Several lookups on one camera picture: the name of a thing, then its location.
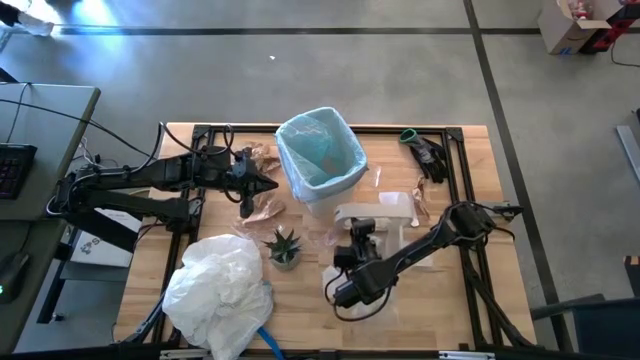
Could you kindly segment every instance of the trash can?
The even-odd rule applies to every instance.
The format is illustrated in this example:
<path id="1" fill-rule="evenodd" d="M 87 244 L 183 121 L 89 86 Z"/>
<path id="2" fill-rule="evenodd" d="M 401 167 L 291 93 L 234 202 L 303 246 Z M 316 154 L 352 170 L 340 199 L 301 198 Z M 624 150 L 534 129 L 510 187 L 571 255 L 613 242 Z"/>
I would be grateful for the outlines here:
<path id="1" fill-rule="evenodd" d="M 276 131 L 282 168 L 293 197 L 314 216 L 348 202 L 367 171 L 367 155 L 347 122 L 323 107 L 300 114 Z"/>

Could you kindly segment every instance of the gray floor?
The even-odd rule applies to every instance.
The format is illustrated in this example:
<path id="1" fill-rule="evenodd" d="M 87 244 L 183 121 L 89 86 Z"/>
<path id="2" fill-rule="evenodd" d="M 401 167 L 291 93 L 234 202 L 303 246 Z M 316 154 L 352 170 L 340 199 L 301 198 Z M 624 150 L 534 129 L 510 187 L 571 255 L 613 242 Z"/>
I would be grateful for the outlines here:
<path id="1" fill-rule="evenodd" d="M 462 0 L 33 0 L 58 23 L 129 27 L 467 27 Z M 537 0 L 474 0 L 483 28 L 536 27 Z M 632 296 L 622 266 L 640 254 L 640 187 L 614 126 L 637 128 L 640 69 L 608 54 L 555 57 L 539 35 L 483 38 L 562 300 Z M 621 61 L 640 62 L 640 35 Z M 282 122 L 318 106 L 351 123 L 482 124 L 507 199 L 505 153 L 471 35 L 11 36 L 2 66 L 21 81 L 95 85 L 95 119 L 143 148 L 158 121 Z M 136 154 L 90 129 L 89 147 L 121 163 Z M 544 303 L 524 227 L 516 222 L 531 306 Z M 64 323 L 25 329 L 18 351 L 106 344 L 123 285 L 78 283 Z M 550 347 L 548 324 L 536 323 Z"/>

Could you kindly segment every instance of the white desk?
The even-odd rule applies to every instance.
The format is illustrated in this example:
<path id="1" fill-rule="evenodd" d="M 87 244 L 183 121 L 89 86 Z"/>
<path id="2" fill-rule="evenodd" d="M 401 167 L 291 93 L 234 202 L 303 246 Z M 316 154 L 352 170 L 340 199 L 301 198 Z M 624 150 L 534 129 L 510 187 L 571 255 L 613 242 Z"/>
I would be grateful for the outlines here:
<path id="1" fill-rule="evenodd" d="M 17 101 L 23 86 L 0 85 L 0 99 Z M 25 91 L 22 101 L 88 120 L 99 96 L 100 90 L 94 87 L 32 85 Z M 16 106 L 0 103 L 0 142 L 4 142 L 9 134 Z M 31 144 L 38 147 L 38 151 L 19 199 L 2 202 L 0 206 L 0 258 L 17 251 L 26 241 L 24 249 L 31 255 L 31 262 L 18 298 L 10 304 L 0 305 L 0 354 L 10 353 L 15 347 L 65 228 L 61 220 L 29 223 L 12 219 L 37 220 L 41 217 L 56 181 L 69 167 L 86 126 L 37 109 L 22 107 L 20 110 L 11 142 Z M 29 225 L 31 228 L 25 240 Z"/>

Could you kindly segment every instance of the keyboard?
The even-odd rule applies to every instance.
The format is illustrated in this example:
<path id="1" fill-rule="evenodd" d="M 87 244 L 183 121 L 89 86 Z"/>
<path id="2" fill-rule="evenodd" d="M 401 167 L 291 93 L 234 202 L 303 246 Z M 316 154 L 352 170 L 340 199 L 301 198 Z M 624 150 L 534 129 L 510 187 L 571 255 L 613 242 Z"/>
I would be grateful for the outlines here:
<path id="1" fill-rule="evenodd" d="M 18 198 L 36 150 L 32 145 L 0 144 L 0 200 Z"/>

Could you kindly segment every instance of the wooden tabletop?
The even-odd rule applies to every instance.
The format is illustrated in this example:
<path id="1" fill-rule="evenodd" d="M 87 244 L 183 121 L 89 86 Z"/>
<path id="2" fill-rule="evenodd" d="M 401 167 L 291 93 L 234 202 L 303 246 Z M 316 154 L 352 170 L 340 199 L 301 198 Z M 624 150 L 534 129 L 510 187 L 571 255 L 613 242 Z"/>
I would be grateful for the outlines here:
<path id="1" fill-rule="evenodd" d="M 190 143 L 194 124 L 173 123 L 169 128 L 177 138 Z M 467 157 L 477 201 L 502 201 L 502 190 L 484 126 L 463 126 Z M 408 148 L 398 143 L 396 136 L 359 135 L 367 153 L 369 167 L 379 168 L 375 186 L 370 171 L 356 186 L 355 202 L 378 203 L 383 191 L 411 192 L 418 181 L 420 170 Z M 268 144 L 277 152 L 273 134 L 236 134 L 234 150 L 248 142 Z M 183 149 L 166 135 L 160 151 L 161 157 L 183 153 Z M 462 186 L 460 166 L 455 150 L 454 169 Z M 264 228 L 272 230 L 275 224 L 293 228 L 302 236 L 302 262 L 289 273 L 276 270 L 268 261 L 268 252 L 259 244 L 263 257 L 263 277 L 273 285 L 274 309 L 265 324 L 267 330 L 283 349 L 341 349 L 341 350 L 451 350 L 460 343 L 473 344 L 469 310 L 463 285 L 460 257 L 456 247 L 437 251 L 431 256 L 432 265 L 414 266 L 402 273 L 395 293 L 387 308 L 380 314 L 359 323 L 345 323 L 336 319 L 333 309 L 324 299 L 322 271 L 332 263 L 332 248 L 324 245 L 322 236 L 328 224 L 311 216 L 306 206 L 291 196 L 284 173 L 274 170 L 270 177 L 280 184 L 276 197 L 286 204 L 286 210 Z M 237 204 L 230 203 L 223 194 L 207 191 L 203 207 L 199 238 L 231 233 L 231 225 L 238 220 Z M 177 196 L 153 190 L 153 198 Z M 428 183 L 426 198 L 431 219 L 420 216 L 418 228 L 405 228 L 405 239 L 417 239 L 451 201 L 448 185 Z M 142 239 L 135 251 L 120 313 L 115 327 L 115 338 L 131 334 L 147 316 L 161 292 L 162 277 L 169 251 L 171 234 L 163 228 L 154 228 Z M 340 243 L 348 244 L 347 232 Z M 495 297 L 507 316 L 532 342 L 535 342 L 533 324 L 524 290 L 520 268 L 512 240 L 498 232 L 490 236 L 486 248 Z M 487 339 L 490 330 L 486 309 L 479 300 L 482 328 Z M 170 333 L 167 321 L 163 336 Z M 259 338 L 254 338 L 249 349 L 267 349 Z"/>

